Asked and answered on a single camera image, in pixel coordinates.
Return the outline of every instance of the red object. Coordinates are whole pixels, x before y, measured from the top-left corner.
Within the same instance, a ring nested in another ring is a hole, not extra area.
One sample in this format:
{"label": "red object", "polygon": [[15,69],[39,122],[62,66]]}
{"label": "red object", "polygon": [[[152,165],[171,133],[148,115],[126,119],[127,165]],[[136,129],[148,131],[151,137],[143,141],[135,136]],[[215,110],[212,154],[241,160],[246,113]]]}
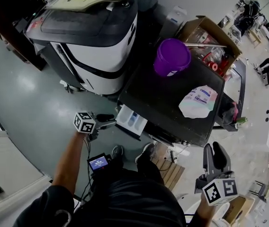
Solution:
{"label": "red object", "polygon": [[219,67],[217,63],[214,63],[214,62],[212,62],[212,61],[210,61],[210,62],[208,63],[208,66],[209,66],[212,70],[214,70],[214,71],[218,70],[218,67]]}
{"label": "red object", "polygon": [[224,68],[227,66],[227,64],[228,64],[228,59],[222,59],[222,62],[221,62],[221,65],[220,65],[220,76],[223,76],[224,75],[224,73],[223,73],[223,70],[224,70]]}
{"label": "red object", "polygon": [[234,111],[234,115],[233,115],[233,121],[236,121],[237,115],[239,113],[239,110],[238,110],[238,107],[237,107],[237,103],[236,102],[233,102],[233,105],[235,107],[235,111]]}

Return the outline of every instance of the small screen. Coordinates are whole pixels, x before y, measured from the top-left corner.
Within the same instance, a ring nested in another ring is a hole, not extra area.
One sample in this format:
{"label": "small screen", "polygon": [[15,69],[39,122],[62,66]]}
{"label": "small screen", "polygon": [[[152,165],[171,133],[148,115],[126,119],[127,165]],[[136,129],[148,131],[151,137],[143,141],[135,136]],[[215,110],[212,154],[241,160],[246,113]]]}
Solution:
{"label": "small screen", "polygon": [[89,164],[91,165],[92,170],[97,170],[101,167],[108,165],[108,162],[106,161],[105,157],[100,157],[98,159],[90,161]]}

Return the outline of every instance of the sneaker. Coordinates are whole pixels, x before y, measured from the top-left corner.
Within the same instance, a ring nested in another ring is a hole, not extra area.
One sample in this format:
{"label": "sneaker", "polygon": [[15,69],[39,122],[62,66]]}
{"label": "sneaker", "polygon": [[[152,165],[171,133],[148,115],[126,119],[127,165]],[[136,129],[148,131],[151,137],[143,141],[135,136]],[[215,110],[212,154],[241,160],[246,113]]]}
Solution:
{"label": "sneaker", "polygon": [[152,156],[152,154],[154,153],[154,148],[155,148],[155,145],[154,145],[154,144],[152,144],[152,143],[147,144],[147,145],[144,147],[142,154],[140,154],[139,156],[137,156],[137,158],[135,159],[135,163],[137,164],[138,159],[139,159],[142,155],[146,155],[146,156],[148,156],[149,159],[150,159],[151,156]]}
{"label": "sneaker", "polygon": [[259,75],[261,75],[262,74],[262,69],[260,68],[260,67],[255,67],[254,68],[255,69],[255,71],[259,74]]}
{"label": "sneaker", "polygon": [[122,158],[123,152],[124,152],[123,146],[117,145],[113,148],[111,152],[111,156],[113,159]]}

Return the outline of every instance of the person's arm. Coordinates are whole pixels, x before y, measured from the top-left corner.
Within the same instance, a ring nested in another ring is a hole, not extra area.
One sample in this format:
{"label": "person's arm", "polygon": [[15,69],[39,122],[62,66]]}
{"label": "person's arm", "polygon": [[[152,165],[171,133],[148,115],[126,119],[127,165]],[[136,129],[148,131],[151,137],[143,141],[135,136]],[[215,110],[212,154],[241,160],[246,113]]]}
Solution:
{"label": "person's arm", "polygon": [[62,155],[54,175],[52,186],[62,186],[74,195],[84,138],[87,134],[76,132]]}
{"label": "person's arm", "polygon": [[201,203],[193,216],[191,222],[188,227],[208,227],[210,222],[215,214],[215,206],[209,206],[205,195],[202,193],[201,195]]}
{"label": "person's arm", "polygon": [[67,221],[70,222],[82,145],[86,136],[74,134],[57,165],[52,186],[20,214],[13,227],[63,226]]}

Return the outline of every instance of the chair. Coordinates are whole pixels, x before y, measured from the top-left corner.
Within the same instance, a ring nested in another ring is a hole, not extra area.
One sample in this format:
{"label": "chair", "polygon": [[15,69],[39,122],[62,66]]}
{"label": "chair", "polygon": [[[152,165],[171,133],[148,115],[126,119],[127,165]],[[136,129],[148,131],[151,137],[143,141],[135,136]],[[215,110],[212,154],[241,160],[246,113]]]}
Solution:
{"label": "chair", "polygon": [[263,202],[267,202],[266,198],[265,198],[265,194],[266,194],[266,189],[267,189],[267,185],[264,184],[264,183],[261,183],[261,182],[258,182],[258,181],[255,181],[256,184],[258,186],[261,186],[260,190],[258,192],[254,192],[254,191],[251,191],[249,190],[249,192],[255,196],[258,196],[259,199],[261,199]]}

